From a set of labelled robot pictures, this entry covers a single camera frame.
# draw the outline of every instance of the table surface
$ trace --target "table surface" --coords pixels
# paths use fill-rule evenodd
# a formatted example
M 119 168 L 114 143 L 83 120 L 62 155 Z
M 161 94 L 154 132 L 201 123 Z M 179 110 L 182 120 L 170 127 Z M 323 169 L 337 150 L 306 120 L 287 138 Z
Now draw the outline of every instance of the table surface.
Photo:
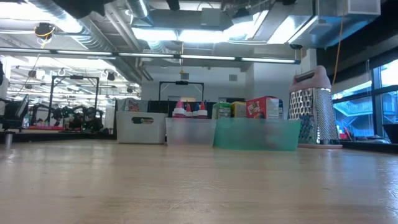
M 79 140 L 0 150 L 1 223 L 397 223 L 398 157 Z

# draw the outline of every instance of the yellow container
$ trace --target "yellow container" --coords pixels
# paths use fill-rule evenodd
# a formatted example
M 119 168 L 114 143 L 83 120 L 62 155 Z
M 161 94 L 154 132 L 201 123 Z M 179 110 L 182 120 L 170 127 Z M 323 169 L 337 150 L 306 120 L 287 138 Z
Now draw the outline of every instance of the yellow container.
M 233 118 L 246 117 L 246 102 L 233 102 L 231 104 L 231 112 Z

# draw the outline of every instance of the pink bottle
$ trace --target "pink bottle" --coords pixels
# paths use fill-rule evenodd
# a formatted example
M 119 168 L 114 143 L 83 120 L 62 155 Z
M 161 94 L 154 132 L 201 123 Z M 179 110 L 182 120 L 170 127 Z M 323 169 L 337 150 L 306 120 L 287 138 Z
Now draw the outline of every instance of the pink bottle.
M 181 100 L 178 100 L 177 105 L 175 106 L 173 111 L 173 118 L 184 118 L 184 117 L 185 117 L 185 110 L 182 107 Z
M 191 106 L 189 105 L 189 103 L 187 104 L 187 111 L 185 112 L 185 117 L 186 118 L 192 118 L 193 114 L 191 111 Z
M 198 110 L 198 118 L 207 119 L 207 110 L 205 108 L 205 103 L 202 102 L 200 104 L 200 109 Z

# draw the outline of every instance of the glass window pane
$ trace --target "glass window pane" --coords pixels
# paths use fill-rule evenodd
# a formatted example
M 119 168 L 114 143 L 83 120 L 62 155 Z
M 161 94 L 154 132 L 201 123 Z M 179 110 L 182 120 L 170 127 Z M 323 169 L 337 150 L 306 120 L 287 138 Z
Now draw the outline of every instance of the glass window pane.
M 382 87 L 398 85 L 398 60 L 381 67 L 381 85 Z
M 335 103 L 333 107 L 339 133 L 344 133 L 347 128 L 356 137 L 374 135 L 371 97 Z
M 347 90 L 341 91 L 339 93 L 333 94 L 332 99 L 333 100 L 341 99 L 346 96 L 351 96 L 351 95 L 355 95 L 358 93 L 364 93 L 364 92 L 371 91 L 371 90 L 372 90 L 372 81 L 367 81 L 366 83 L 363 83 L 363 84 L 354 86 L 352 88 L 349 88 Z
M 398 91 L 382 95 L 383 124 L 396 124 L 398 122 Z

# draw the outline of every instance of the box grater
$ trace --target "box grater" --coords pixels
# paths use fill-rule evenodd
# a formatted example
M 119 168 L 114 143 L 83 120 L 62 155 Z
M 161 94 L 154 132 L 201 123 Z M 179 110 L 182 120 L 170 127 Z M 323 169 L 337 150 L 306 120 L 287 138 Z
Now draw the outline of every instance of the box grater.
M 339 144 L 330 90 L 323 66 L 294 76 L 289 88 L 289 119 L 301 120 L 299 144 Z

